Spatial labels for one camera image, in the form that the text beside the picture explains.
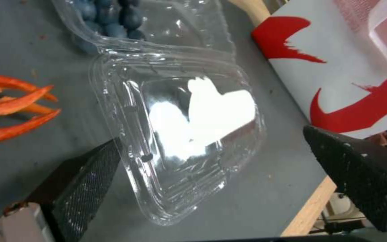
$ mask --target gray table surface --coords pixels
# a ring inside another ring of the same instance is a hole
[[[114,182],[82,241],[192,241],[278,236],[324,178],[302,136],[307,120],[250,38],[253,26],[223,1],[250,77],[268,139],[238,177],[179,224],[160,227],[140,212],[125,171]],[[0,214],[23,199],[63,160],[107,141],[88,83],[91,58],[76,49],[48,0],[0,0],[0,74],[39,86],[54,84],[63,112],[31,133],[0,143]],[[12,123],[14,116],[0,118]]]

